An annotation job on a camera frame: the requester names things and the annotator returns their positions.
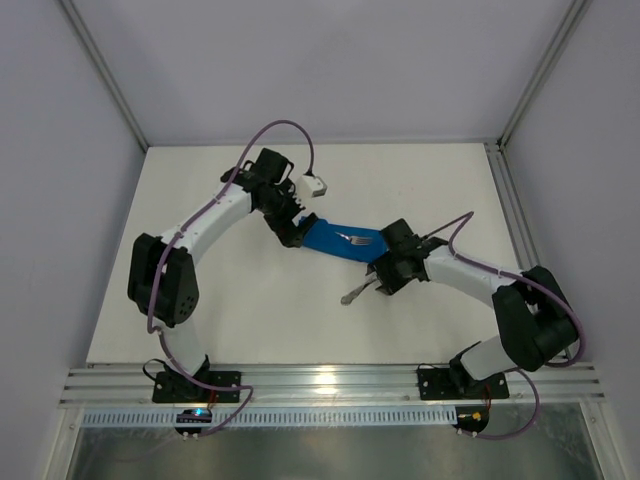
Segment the blue satin napkin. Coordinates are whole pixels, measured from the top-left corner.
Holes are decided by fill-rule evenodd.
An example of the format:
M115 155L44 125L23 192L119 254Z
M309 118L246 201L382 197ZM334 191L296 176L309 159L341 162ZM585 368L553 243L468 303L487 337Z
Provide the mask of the blue satin napkin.
M347 235L371 237L367 246L354 246L340 238L337 232ZM369 264L387 252L388 247L379 230L332 224L319 219L303 241L303 247L346 260Z

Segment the silver fork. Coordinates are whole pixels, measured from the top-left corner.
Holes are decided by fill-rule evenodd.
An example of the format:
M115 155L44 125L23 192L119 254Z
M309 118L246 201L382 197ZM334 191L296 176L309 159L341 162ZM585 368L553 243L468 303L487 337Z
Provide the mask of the silver fork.
M354 246L367 246L371 245L373 242L373 239L371 237L366 236L347 235L341 232L337 232L337 235Z

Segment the silver table knife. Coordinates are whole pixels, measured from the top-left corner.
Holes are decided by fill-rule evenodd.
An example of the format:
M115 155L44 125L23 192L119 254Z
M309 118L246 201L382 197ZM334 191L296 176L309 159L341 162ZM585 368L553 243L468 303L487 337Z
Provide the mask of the silver table knife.
M376 277L367 278L361 285L343 295L340 299L340 304L342 306L351 305L356 298L358 298L369 286L377 281L378 279Z

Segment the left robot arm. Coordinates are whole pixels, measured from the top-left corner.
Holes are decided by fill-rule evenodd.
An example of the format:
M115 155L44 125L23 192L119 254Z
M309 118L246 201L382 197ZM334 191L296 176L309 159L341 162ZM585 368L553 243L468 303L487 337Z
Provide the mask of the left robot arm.
M301 247L318 221L314 213L299 216L304 203L325 195L327 186L312 171L291 180L293 167L268 148L255 160L242 157L222 175L214 196L186 220L134 241L127 296L146 316L147 332L158 336L169 371L197 387L208 386L209 359L193 320L200 297L196 267L223 234L254 212L284 247Z

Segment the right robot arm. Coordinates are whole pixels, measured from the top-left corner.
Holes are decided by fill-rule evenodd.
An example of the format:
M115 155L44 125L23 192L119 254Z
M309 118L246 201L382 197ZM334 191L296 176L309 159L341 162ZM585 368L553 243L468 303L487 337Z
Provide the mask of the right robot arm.
M498 334L458 353L449 361L449 381L460 396L482 388L499 374L543 366L567 367L575 357L553 358L582 340L582 327L553 274L539 265L511 272L457 251L452 239L419 236L399 219L381 231L386 251L368 265L379 286L391 296L410 282L451 287L490 307Z

